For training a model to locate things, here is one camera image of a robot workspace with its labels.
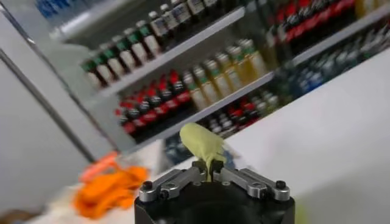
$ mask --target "yellow cloth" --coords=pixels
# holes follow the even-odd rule
[[[195,123],[186,124],[180,130],[180,137],[194,156],[206,162],[207,169],[213,159],[226,162],[222,148],[224,140],[206,128]]]

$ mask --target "shelf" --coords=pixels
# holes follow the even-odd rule
[[[103,1],[92,9],[81,13],[79,16],[56,28],[50,33],[53,40],[61,43],[71,43],[72,40],[85,36],[86,33],[98,29],[112,15],[117,14],[135,0],[111,0]]]
[[[302,62],[307,61],[311,57],[314,57],[315,55],[320,54],[321,52],[327,50],[328,48],[336,45],[342,40],[351,37],[353,34],[361,31],[362,29],[378,22],[379,20],[383,19],[385,16],[389,14],[390,14],[390,3],[386,3],[385,5],[381,6],[379,9],[376,9],[375,11],[368,14],[367,16],[359,19],[358,21],[352,23],[346,28],[340,30],[339,32],[336,32],[332,36],[321,41],[320,43],[305,50],[298,56],[294,57],[292,61],[295,65],[299,65]]]
[[[273,78],[274,78],[273,72],[270,72],[270,73],[264,75],[262,78],[252,82],[251,84],[249,84],[247,86],[242,87],[241,89],[239,89],[235,93],[233,93],[233,94],[227,96],[226,98],[212,104],[208,108],[203,109],[200,112],[197,112],[196,114],[190,116],[189,118],[187,118],[183,121],[180,121],[179,123],[173,125],[170,128],[167,128],[166,130],[164,130],[164,131],[160,132],[159,134],[151,137],[150,139],[142,142],[141,144],[136,145],[131,150],[131,152],[135,152],[136,150],[141,149],[141,148],[149,145],[150,143],[152,143],[158,139],[166,139],[166,138],[174,135],[175,133],[179,132],[180,129],[185,124],[190,123],[190,122],[197,122],[197,121],[207,117],[208,115],[214,113],[215,111],[218,111],[219,109],[223,108],[224,106],[234,102],[235,100],[241,98],[242,96],[245,96],[246,94],[250,93],[251,91],[253,91],[253,90],[257,89],[258,87],[264,85],[265,83],[271,81]]]
[[[122,91],[124,88],[128,87],[129,85],[147,76],[152,71],[156,70],[162,65],[165,65],[167,62],[171,61],[172,59],[176,58],[177,56],[181,55],[182,53],[186,52],[187,50],[201,43],[203,40],[213,36],[214,34],[218,33],[219,31],[225,29],[229,25],[238,21],[239,19],[244,17],[244,15],[245,15],[244,7],[240,7],[230,12],[225,17],[216,21],[214,24],[210,25],[203,31],[195,34],[190,39],[184,41],[183,43],[179,44],[178,46],[171,49],[170,51],[165,52],[163,55],[157,57],[155,60],[146,63],[140,69],[137,69],[133,73],[123,77],[120,81],[112,84],[108,88],[98,92],[96,97],[91,99],[90,102],[87,102],[86,107],[92,108],[94,107],[94,105],[101,102],[102,100],[117,94],[118,92]]]

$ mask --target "yellow juice bottle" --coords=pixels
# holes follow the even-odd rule
[[[199,87],[205,93],[205,97],[207,98],[208,102],[213,104],[219,101],[218,92],[214,85],[207,78],[205,70],[200,66],[195,66],[194,75],[199,82]]]
[[[229,59],[229,56],[224,53],[217,53],[215,55],[218,63],[221,65],[222,72],[224,73],[225,79],[229,84],[230,90],[235,92],[243,87],[241,79],[236,72],[235,67]]]
[[[242,49],[240,47],[230,47],[227,49],[233,58],[233,65],[244,85],[252,81],[253,70],[249,61],[244,58]]]
[[[259,79],[265,75],[265,73],[267,73],[266,63],[264,62],[261,54],[256,50],[254,41],[242,40],[240,45],[244,49],[245,57],[250,62],[250,65],[254,71],[254,79]]]
[[[190,91],[192,100],[199,110],[203,110],[208,106],[208,100],[203,91],[196,85],[196,82],[189,71],[183,73],[183,81]]]
[[[221,72],[218,64],[214,60],[208,60],[206,67],[210,73],[210,80],[218,90],[220,98],[225,98],[232,93],[225,75]]]

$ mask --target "screw head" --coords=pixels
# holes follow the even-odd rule
[[[284,188],[286,188],[286,182],[282,180],[276,181],[276,188],[279,190],[283,190]]]
[[[145,181],[142,184],[141,188],[142,188],[142,190],[145,190],[145,191],[151,190],[153,188],[153,183],[151,181]]]

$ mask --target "white table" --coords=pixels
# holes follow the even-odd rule
[[[310,223],[389,223],[390,50],[227,139],[255,171],[285,180]],[[179,165],[189,167],[191,161]],[[99,222],[133,223],[133,210]]]

